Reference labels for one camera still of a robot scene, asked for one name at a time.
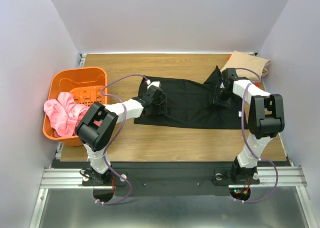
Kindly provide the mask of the black t shirt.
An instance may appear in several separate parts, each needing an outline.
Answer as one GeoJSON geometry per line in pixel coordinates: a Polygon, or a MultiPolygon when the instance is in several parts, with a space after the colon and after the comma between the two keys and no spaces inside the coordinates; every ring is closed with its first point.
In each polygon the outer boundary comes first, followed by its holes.
{"type": "Polygon", "coordinates": [[[152,77],[159,81],[166,94],[166,108],[163,114],[152,114],[134,119],[134,124],[157,125],[199,129],[241,129],[239,111],[242,99],[233,96],[227,108],[214,106],[216,86],[222,74],[216,67],[201,84],[191,80],[152,77]]]}

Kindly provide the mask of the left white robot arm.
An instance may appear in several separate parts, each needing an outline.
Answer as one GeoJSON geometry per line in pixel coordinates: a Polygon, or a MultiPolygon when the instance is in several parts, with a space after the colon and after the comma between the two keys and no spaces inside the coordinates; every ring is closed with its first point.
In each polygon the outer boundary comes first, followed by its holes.
{"type": "Polygon", "coordinates": [[[128,119],[163,114],[165,106],[166,95],[159,81],[151,82],[145,93],[125,102],[112,105],[94,102],[75,129],[90,160],[92,176],[88,178],[101,185],[111,182],[113,175],[107,148],[110,141],[115,140],[112,134],[118,123],[124,125],[128,119]]]}

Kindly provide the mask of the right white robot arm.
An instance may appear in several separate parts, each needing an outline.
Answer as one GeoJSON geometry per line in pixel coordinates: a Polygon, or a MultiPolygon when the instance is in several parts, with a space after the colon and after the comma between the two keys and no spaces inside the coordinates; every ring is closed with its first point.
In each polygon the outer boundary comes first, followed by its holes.
{"type": "Polygon", "coordinates": [[[242,104],[249,104],[248,118],[240,112],[241,129],[246,126],[248,134],[243,134],[244,147],[235,158],[227,177],[232,183],[258,180],[257,164],[268,143],[285,127],[283,98],[280,94],[270,94],[257,87],[247,77],[239,77],[236,68],[222,72],[220,84],[213,99],[214,107],[229,108],[234,96],[242,98],[242,104]]]}

